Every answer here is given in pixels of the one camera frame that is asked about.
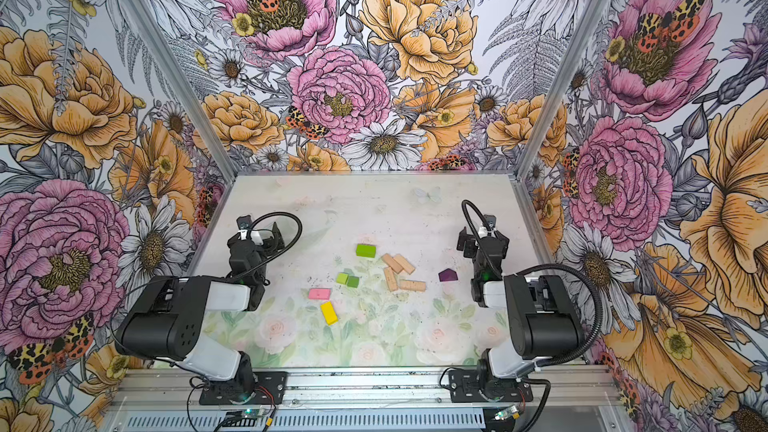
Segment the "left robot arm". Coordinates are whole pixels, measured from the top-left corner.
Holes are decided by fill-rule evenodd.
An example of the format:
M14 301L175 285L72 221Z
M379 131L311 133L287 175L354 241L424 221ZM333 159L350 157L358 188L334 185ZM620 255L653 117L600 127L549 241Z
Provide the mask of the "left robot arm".
M247 353L228 348L203 332L208 312L253 312L269 285L265 260L285 249L279 227L241 230L228 242L230 273L188 279L155 278L141 289L115 332L118 352L171 362L202 378L214 398L249 401L258 390Z

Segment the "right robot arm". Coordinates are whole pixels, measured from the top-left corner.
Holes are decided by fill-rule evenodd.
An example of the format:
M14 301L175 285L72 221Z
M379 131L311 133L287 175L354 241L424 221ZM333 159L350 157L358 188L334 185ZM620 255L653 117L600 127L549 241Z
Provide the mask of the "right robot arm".
M532 393L523 380L545 359L566 355L585 343L575 308L560 276L523 273L497 276L493 268L506 258L509 239L496 232L479 239L464 228L457 250L472 260L470 291L474 302L493 309L507 323L509 337L481 348L473 370L449 372L454 403L520 402Z

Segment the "purple house-shaped block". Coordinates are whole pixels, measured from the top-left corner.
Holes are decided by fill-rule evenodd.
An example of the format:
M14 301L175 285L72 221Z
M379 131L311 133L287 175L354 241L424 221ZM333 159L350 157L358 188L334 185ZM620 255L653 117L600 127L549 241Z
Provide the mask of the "purple house-shaped block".
M438 273L438 279L441 283L456 282L459 276L455 270L446 268Z

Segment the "pink block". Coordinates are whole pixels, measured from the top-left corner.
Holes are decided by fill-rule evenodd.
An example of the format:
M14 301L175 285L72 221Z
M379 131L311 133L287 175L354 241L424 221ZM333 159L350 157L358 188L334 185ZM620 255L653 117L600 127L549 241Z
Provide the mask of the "pink block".
M311 288L308 292L308 299L314 301L328 301L331 297L330 288Z

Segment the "yellow block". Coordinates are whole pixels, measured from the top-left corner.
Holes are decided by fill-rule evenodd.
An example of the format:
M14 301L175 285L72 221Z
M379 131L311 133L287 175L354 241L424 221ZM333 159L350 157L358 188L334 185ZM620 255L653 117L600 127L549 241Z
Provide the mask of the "yellow block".
M320 306L322 316L328 326L338 322L338 315L330 301L323 302Z

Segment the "large green block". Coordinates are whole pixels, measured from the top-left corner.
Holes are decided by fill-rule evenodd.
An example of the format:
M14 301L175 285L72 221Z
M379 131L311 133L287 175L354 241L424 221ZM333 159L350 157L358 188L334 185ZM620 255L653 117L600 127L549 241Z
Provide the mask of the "large green block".
M360 258L375 258L377 256L377 247L371 244L359 243L355 247L355 255Z

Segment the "green circuit board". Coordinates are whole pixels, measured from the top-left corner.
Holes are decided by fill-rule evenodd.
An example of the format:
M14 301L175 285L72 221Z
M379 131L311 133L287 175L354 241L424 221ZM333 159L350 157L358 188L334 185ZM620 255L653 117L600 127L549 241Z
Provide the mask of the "green circuit board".
M276 412L275 408L251 407L228 412L225 419L230 426L263 427L274 421Z

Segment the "small right circuit board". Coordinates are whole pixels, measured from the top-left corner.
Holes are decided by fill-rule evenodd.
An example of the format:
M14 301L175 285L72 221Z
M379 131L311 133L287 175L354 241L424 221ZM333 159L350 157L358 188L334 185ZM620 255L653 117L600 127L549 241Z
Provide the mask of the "small right circuit board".
M495 413L493 416L494 421L516 421L520 418L521 412L520 409L516 405L510 405L504 409L501 409Z

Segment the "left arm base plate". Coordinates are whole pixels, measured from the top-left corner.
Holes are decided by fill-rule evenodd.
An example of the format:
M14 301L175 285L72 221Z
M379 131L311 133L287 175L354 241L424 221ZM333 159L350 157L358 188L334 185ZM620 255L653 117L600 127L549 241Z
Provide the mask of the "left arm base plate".
M286 390L288 373L284 371L253 372L229 381L213 381L201 392L203 406L280 405Z

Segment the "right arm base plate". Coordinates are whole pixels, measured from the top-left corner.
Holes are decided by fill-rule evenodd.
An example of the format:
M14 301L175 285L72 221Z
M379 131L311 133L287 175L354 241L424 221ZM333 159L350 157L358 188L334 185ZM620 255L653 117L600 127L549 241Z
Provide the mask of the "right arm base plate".
M443 371L439 385L449 392L452 403L528 403L533 400L528 384L499 379L477 369L449 367Z

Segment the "aluminium front rail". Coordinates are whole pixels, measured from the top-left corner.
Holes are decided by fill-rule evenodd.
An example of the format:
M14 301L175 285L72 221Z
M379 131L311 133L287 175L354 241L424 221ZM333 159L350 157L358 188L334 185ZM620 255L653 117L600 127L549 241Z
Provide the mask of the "aluminium front rail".
M374 407L502 406L518 402L483 394L474 386L449 377L443 367L292 368L280 378L273 369L257 369L254 403L272 403L281 409L344 409ZM619 392L608 369L602 366L563 365L533 374L551 384L547 403L557 407L618 406ZM189 384L190 375L174 369L130 371L113 399L113 406L134 409L182 410L186 403L204 409L200 392Z

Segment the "left aluminium corner post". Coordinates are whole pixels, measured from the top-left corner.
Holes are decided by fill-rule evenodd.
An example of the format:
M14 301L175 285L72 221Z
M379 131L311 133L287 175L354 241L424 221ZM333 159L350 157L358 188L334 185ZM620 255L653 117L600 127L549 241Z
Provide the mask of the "left aluminium corner post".
M154 14L143 0L118 1L122 4L122 11L143 33L143 41L156 59L164 77L169 81L175 97L184 107L199 132L211 157L221 171L225 183L233 185L237 178L237 170L203 111L194 90L183 74L176 57L165 40L161 27L155 21Z

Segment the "aluminium corner post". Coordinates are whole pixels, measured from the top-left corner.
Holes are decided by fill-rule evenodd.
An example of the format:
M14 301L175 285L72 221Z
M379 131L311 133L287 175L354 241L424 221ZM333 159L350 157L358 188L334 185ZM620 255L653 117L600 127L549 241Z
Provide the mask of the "aluminium corner post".
M611 0L589 0L584 13L576 23L565 55L560 61L553 83L546 94L539 120L532 129L531 137L516 169L515 178L518 182L523 182L533 161L538 157L546 133L555 120L563 95L566 93L571 77L580 62L580 57L593 37L597 24L610 2Z
M122 4L122 11L143 33L143 41L156 59L164 77L169 81L175 97L184 107L199 132L211 157L221 171L225 183L233 185L237 178L237 170L203 111L194 90L183 74L176 57L165 40L161 27L155 21L154 14L143 0L118 1Z

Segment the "right aluminium corner post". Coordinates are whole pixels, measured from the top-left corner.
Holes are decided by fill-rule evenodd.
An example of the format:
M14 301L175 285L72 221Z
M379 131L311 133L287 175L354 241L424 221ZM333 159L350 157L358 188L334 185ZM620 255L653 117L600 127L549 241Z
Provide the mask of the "right aluminium corner post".
M566 93L571 77L580 62L580 57L593 37L597 24L610 2L611 0L589 0L584 13L576 23L565 55L560 61L553 83L546 94L539 120L532 129L531 137L516 169L515 178L518 182L523 182L533 161L538 157L546 133L555 120L563 95Z

